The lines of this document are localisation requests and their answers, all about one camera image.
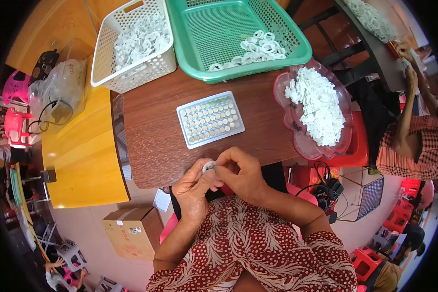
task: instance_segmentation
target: red patterned blouse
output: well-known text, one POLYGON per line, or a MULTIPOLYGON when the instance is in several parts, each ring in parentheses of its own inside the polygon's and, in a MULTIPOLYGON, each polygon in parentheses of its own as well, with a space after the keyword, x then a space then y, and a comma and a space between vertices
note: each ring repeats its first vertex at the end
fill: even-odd
POLYGON ((330 232, 303 241, 290 222, 238 196, 210 203, 192 247, 174 270, 152 275, 148 292, 233 290, 246 269, 268 291, 356 291, 342 242, 330 232))

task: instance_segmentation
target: white label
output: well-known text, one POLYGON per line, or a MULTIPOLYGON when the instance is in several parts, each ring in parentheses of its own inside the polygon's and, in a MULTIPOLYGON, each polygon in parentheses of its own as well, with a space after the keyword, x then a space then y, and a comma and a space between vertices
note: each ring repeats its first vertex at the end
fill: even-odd
POLYGON ((169 207, 169 204, 170 204, 170 195, 164 193, 164 191, 161 189, 157 189, 153 206, 163 212, 167 212, 167 208, 169 207))

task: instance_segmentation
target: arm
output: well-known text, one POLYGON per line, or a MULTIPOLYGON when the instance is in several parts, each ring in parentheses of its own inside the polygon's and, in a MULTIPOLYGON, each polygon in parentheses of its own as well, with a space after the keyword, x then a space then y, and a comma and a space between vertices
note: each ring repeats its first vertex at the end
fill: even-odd
POLYGON ((199 227, 200 224, 180 219, 154 255, 154 272, 175 269, 187 254, 199 227))
POLYGON ((45 267, 45 271, 46 271, 46 272, 49 272, 49 270, 52 269, 52 268, 55 267, 55 266, 54 266, 54 263, 46 262, 45 265, 44 265, 44 267, 45 267))
POLYGON ((399 43, 396 44, 395 47, 399 55, 401 57, 404 57, 407 61, 411 63, 414 71, 417 73, 417 82, 418 82, 419 90, 422 95, 422 98, 425 100, 426 107, 428 108, 428 111, 432 116, 437 116, 438 103, 436 102, 435 96, 433 96, 433 94, 430 93, 426 80, 422 77, 422 71, 411 54, 411 48, 409 44, 399 43))
POLYGON ((86 270, 86 268, 82 268, 81 269, 81 274, 79 277, 79 281, 78 281, 78 285, 76 285, 76 288, 79 290, 82 286, 82 280, 86 277, 86 275, 88 274, 88 271, 86 270))
POLYGON ((417 76, 411 67, 405 70, 409 91, 407 93, 407 101, 398 120, 396 132, 393 136, 391 147, 397 154, 407 158, 415 158, 419 148, 419 138, 417 135, 409 135, 411 126, 412 108, 414 105, 415 89, 417 88, 417 76))
POLYGON ((192 168, 172 186, 172 193, 180 205, 182 218, 154 255, 154 272, 173 270, 182 261, 206 218, 208 212, 206 191, 223 185, 215 181, 214 170, 208 170, 203 175, 202 168, 208 161, 210 159, 197 160, 192 168))
POLYGON ((216 160, 215 169, 219 178, 244 201, 278 213, 300 227, 304 238, 316 231, 332 232, 321 208, 269 187, 261 174, 260 162, 239 148, 224 151, 216 160), (229 161, 237 163, 238 174, 225 167, 229 161))
POLYGON ((279 192, 267 186, 263 195, 263 207, 297 225, 305 239, 317 231, 333 232, 325 212, 318 206, 295 196, 279 192))
POLYGON ((430 90, 428 89, 428 84, 426 83, 426 80, 422 78, 422 73, 420 71, 419 66, 416 62, 412 62, 412 67, 414 68, 415 72, 417 73, 417 78, 419 82, 419 90, 422 95, 422 98, 425 100, 426 107, 428 108, 428 112, 430 112, 430 115, 435 117, 437 115, 437 109, 438 109, 438 102, 436 101, 436 98, 433 94, 430 93, 430 90))

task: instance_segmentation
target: red box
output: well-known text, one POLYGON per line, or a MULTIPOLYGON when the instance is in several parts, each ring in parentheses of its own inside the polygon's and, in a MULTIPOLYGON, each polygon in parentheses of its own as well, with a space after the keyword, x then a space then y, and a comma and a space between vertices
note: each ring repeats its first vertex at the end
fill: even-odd
MULTIPOLYGON (((340 167, 330 166, 329 170, 331 172, 332 178, 339 179, 340 176, 340 167)), ((318 167, 318 173, 323 178, 325 172, 325 167, 318 167)), ((321 181, 316 173, 316 169, 313 166, 302 166, 296 165, 292 168, 292 178, 293 185, 298 186, 303 189, 304 187, 310 184, 319 184, 321 181)), ((306 189, 307 192, 312 193, 316 189, 315 186, 312 186, 306 189)))

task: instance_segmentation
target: green tray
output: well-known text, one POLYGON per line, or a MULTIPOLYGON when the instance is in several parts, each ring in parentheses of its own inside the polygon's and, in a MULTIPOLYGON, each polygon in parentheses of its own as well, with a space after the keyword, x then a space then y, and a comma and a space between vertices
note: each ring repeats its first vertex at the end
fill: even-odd
POLYGON ((255 73, 304 64, 311 59, 310 43, 275 0, 166 0, 181 69, 195 79, 213 84, 255 73), (287 59, 251 63, 216 72, 245 50, 240 42, 257 30, 272 32, 287 59))

